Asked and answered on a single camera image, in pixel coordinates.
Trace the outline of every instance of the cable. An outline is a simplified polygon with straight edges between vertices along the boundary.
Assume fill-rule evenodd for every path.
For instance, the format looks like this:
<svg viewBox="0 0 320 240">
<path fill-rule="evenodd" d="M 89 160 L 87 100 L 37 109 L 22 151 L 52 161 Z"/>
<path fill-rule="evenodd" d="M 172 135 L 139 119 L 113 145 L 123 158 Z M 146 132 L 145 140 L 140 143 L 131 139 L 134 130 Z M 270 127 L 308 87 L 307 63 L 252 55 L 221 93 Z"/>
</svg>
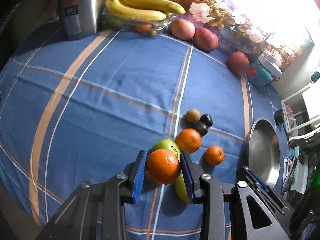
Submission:
<svg viewBox="0 0 320 240">
<path fill-rule="evenodd" d="M 288 134 L 287 134 L 287 131 L 286 131 L 285 127 L 284 127 L 284 123 L 282 123 L 282 126 L 283 126 L 283 129 L 284 129 L 285 135 L 287 136 L 289 146 L 290 146 L 291 149 L 293 149 L 293 147 L 292 147 L 292 145 L 291 145 L 291 143 L 290 143 L 290 139 L 289 139 L 289 136 L 288 136 Z"/>
</svg>

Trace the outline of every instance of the banana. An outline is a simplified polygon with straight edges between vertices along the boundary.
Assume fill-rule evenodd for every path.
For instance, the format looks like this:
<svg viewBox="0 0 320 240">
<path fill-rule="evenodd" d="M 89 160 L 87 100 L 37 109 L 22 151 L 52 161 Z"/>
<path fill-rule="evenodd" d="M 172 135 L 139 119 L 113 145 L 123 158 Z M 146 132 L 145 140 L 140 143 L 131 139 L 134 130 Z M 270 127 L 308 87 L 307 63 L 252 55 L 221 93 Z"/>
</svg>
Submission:
<svg viewBox="0 0 320 240">
<path fill-rule="evenodd" d="M 124 0 L 119 0 L 121 4 L 127 6 L 127 7 L 131 7 L 131 8 L 135 8 L 135 9 L 140 9 L 139 7 L 135 7 L 135 6 L 132 6 L 132 5 L 128 5 L 124 2 Z M 172 13 L 171 12 L 166 12 L 166 11 L 161 11 L 163 12 L 166 16 L 171 16 Z"/>
<path fill-rule="evenodd" d="M 169 0 L 123 0 L 127 5 L 146 10 L 157 10 L 176 14 L 185 14 L 185 9 Z"/>
<path fill-rule="evenodd" d="M 141 21 L 160 22 L 166 19 L 166 15 L 155 10 L 141 10 L 128 7 L 119 0 L 106 0 L 106 8 L 111 14 L 123 19 L 138 19 Z"/>
</svg>

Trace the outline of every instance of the metal bowl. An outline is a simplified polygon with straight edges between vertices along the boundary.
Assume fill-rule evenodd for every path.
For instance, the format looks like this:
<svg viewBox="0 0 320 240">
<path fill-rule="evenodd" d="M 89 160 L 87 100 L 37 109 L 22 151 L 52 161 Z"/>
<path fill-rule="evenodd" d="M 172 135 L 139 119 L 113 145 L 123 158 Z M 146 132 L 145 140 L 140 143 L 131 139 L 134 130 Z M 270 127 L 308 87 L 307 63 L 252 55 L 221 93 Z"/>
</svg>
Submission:
<svg viewBox="0 0 320 240">
<path fill-rule="evenodd" d="M 274 187 L 279 177 L 279 140 L 270 122 L 257 119 L 251 129 L 247 145 L 247 165 L 263 182 Z"/>
</svg>

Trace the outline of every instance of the thermos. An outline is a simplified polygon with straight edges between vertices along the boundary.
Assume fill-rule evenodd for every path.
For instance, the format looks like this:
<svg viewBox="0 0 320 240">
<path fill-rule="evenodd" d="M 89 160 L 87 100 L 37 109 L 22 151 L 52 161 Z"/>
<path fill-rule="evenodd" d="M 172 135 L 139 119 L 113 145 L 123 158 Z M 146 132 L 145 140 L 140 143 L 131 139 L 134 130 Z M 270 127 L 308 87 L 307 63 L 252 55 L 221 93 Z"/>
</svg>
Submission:
<svg viewBox="0 0 320 240">
<path fill-rule="evenodd" d="M 60 21 L 69 40 L 97 32 L 103 0 L 58 0 Z"/>
</svg>

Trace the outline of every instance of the flower picture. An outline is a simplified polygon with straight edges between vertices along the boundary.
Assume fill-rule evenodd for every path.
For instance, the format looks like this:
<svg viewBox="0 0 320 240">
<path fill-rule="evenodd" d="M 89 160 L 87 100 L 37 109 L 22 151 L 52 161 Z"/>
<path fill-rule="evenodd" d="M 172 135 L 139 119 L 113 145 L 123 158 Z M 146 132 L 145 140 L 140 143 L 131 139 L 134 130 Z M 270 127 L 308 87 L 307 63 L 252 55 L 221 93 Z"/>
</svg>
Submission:
<svg viewBox="0 0 320 240">
<path fill-rule="evenodd" d="M 205 27 L 217 34 L 218 49 L 223 53 L 230 55 L 240 50 L 251 62 L 262 53 L 260 44 L 272 29 L 268 27 L 273 19 L 265 13 L 262 6 L 259 6 L 260 0 L 246 0 L 247 4 L 243 0 L 172 1 L 181 4 L 188 12 L 182 18 L 191 21 L 196 28 Z M 283 30 L 271 35 L 263 48 L 276 59 L 276 64 L 282 72 L 311 43 L 311 38 L 304 26 L 294 27 L 295 29 L 290 29 L 285 26 Z"/>
<path fill-rule="evenodd" d="M 189 12 L 192 14 L 194 19 L 202 23 L 208 23 L 211 20 L 215 20 L 214 17 L 209 17 L 210 6 L 206 3 L 191 3 Z"/>
</svg>

